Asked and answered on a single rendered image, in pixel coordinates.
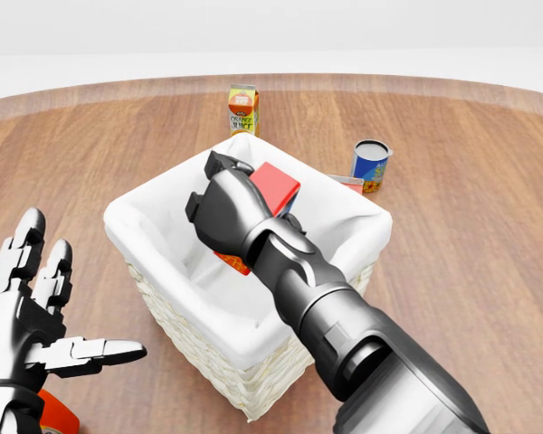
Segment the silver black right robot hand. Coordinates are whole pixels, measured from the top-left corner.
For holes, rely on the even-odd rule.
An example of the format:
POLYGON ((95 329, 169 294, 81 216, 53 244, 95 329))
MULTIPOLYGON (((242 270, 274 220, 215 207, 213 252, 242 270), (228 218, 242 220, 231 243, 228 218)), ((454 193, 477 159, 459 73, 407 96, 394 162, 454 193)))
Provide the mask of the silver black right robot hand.
POLYGON ((254 169, 243 161, 211 152, 205 163, 208 186, 204 193, 191 193, 187 219, 199 240, 224 256, 234 256, 246 268, 254 259, 249 254, 249 234, 273 216, 265 200, 267 163, 254 169))

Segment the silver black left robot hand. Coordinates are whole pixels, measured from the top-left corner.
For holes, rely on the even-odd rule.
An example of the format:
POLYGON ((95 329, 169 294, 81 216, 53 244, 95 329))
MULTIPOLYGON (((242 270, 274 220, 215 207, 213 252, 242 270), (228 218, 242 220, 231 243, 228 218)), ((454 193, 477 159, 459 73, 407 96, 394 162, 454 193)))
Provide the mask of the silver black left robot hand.
POLYGON ((96 374, 146 356, 136 341, 69 337, 62 308, 72 290, 72 248, 58 240, 40 264, 46 220, 29 208, 0 249, 0 386, 39 391, 50 374, 96 374))

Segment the red butter box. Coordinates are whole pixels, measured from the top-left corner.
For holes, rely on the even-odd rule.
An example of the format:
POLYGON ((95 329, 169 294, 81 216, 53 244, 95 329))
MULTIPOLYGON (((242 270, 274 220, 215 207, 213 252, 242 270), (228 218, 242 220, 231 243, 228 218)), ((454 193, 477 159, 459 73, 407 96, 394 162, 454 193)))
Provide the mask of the red butter box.
MULTIPOLYGON (((282 217, 290 211, 300 190, 300 182, 267 162, 257 169, 244 163, 240 165, 236 163, 231 162, 229 166, 240 172, 247 171, 248 177, 260 191, 273 217, 282 217)), ((205 174, 209 172, 211 177, 222 170, 224 170, 223 163, 212 163, 209 169, 205 165, 205 174)), ((214 250, 214 254, 242 275, 250 274, 251 271, 239 255, 223 254, 221 250, 214 250)))

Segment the white wicker basket with lining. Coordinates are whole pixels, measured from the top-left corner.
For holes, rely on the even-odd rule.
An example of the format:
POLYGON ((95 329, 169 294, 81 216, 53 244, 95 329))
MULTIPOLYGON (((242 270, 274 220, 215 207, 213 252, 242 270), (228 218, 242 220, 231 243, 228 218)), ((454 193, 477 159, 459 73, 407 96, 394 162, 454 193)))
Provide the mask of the white wicker basket with lining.
MULTIPOLYGON (((300 183, 292 213, 348 283, 364 292, 390 240, 391 214, 279 148, 242 133, 215 151, 270 163, 300 183)), ((185 213, 207 186, 202 152, 112 201, 105 231, 174 346, 248 420, 296 382, 312 357, 279 318, 271 292, 215 256, 185 213)))

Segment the orange juice carton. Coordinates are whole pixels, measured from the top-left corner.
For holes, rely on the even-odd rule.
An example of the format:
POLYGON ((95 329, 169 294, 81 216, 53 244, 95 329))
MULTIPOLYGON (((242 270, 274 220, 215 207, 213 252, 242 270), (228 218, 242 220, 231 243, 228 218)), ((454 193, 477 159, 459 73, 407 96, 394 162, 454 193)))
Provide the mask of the orange juice carton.
POLYGON ((259 93, 254 85, 233 84, 228 97, 230 135, 261 132, 259 93))

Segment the orange red food container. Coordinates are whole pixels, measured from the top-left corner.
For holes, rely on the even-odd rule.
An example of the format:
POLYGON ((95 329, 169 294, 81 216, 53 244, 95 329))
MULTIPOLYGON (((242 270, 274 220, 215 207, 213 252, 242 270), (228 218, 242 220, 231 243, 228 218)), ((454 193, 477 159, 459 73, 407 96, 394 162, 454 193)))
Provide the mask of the orange red food container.
POLYGON ((80 420, 68 407, 45 389, 38 395, 44 401, 40 419, 42 434, 79 434, 80 420))

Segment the flat red printed box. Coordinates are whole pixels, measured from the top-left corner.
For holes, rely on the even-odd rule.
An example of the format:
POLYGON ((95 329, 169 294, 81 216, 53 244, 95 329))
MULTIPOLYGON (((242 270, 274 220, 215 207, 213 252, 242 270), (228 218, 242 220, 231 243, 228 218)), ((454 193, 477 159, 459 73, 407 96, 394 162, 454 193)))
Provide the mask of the flat red printed box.
POLYGON ((346 187, 357 193, 363 193, 364 180, 362 178, 341 175, 330 175, 329 178, 340 184, 345 185, 346 187))

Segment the blue printed tin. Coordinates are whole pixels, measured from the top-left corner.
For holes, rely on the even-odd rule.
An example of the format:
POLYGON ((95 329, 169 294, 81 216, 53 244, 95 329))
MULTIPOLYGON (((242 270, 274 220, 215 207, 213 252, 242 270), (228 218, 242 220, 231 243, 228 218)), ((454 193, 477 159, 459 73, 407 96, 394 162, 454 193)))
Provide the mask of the blue printed tin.
POLYGON ((350 175, 363 182, 363 193, 373 193, 381 187, 392 154, 388 145, 375 139, 364 139, 354 146, 350 175))

